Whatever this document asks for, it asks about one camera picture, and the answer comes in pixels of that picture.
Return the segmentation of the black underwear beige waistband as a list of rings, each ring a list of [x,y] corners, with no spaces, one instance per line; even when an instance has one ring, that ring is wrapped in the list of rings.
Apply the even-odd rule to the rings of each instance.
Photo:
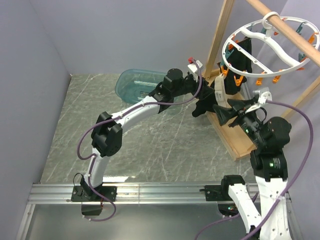
[[[224,83],[224,91],[226,95],[235,95],[238,92],[238,87],[236,86],[234,80],[232,80],[229,76],[224,78],[223,75],[220,74],[210,84],[203,82],[201,90],[196,96],[198,101],[196,102],[195,110],[192,112],[192,116],[194,118],[197,118],[206,112],[215,112],[213,105],[218,105],[215,95],[216,87],[221,87],[222,83]]]

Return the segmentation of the white round clip hanger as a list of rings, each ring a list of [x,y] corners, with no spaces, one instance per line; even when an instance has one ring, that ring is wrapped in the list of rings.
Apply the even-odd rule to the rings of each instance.
[[[275,39],[273,39],[274,32],[279,33],[280,27],[268,21],[270,17],[278,17],[282,23],[285,23],[286,21],[291,21],[299,23],[302,27],[309,27],[313,31],[313,33],[311,37],[311,42],[307,41],[306,43],[308,46],[311,47],[312,50],[315,50],[316,52],[318,51],[320,47],[320,30],[312,22],[299,17],[281,17],[277,12],[271,11],[267,13],[262,19],[241,26],[226,39],[222,47],[222,59],[224,60],[226,67],[228,67],[232,72],[241,76],[252,78],[258,78],[260,76],[260,73],[248,73],[245,71],[241,72],[240,70],[231,66],[231,64],[228,63],[227,59],[225,58],[225,51],[227,46],[234,46],[239,52],[243,53],[246,57],[248,57],[253,64],[257,65],[260,69],[262,69],[262,72],[266,72],[266,74],[264,75],[265,78],[275,77],[280,74],[284,75],[286,73],[296,71],[304,67],[311,60],[311,55],[307,54],[306,50],[302,51],[304,57],[301,60],[296,60],[286,53],[286,51],[280,46],[280,44]],[[278,71],[272,71],[271,69],[269,69],[251,53],[245,51],[235,42],[234,37],[236,37],[236,35],[239,33],[241,33],[245,37],[260,40],[264,44],[268,45],[272,49],[272,51],[280,58],[280,60],[282,60],[285,64],[288,65],[288,68]]]

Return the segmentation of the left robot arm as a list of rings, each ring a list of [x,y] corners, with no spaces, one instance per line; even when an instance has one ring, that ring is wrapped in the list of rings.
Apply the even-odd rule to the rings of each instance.
[[[191,69],[186,76],[180,69],[172,68],[156,87],[141,101],[119,112],[98,116],[96,124],[88,130],[91,134],[92,153],[88,170],[81,178],[82,194],[89,201],[103,197],[103,176],[110,161],[122,147],[123,134],[148,117],[162,113],[176,104],[176,97],[192,94],[203,96],[205,86],[201,70]]]

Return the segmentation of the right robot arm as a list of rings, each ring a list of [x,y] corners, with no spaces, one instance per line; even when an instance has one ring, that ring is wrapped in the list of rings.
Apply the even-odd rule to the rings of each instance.
[[[290,142],[291,124],[276,116],[260,120],[257,98],[229,99],[229,108],[214,105],[218,122],[230,128],[239,126],[255,146],[250,163],[260,195],[260,211],[246,192],[245,181],[239,175],[226,175],[221,181],[220,194],[233,200],[246,228],[248,240],[290,240],[287,200],[281,193],[288,184],[288,166],[283,147]]]

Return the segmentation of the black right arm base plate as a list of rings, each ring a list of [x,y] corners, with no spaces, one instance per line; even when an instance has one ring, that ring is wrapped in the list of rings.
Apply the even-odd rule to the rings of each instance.
[[[205,185],[203,188],[199,189],[199,192],[204,193],[205,200],[207,202],[219,202],[225,200],[221,185]]]

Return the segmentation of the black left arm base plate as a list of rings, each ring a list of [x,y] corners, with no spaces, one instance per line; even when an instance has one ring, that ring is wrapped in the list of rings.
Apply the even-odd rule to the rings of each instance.
[[[100,186],[96,189],[96,191],[102,196],[108,198],[112,202],[115,201],[117,195],[117,187],[116,186]],[[73,187],[71,199],[72,202],[99,202],[104,201],[102,197],[98,196],[96,193],[92,191],[91,188],[84,189],[80,185],[76,185]]]

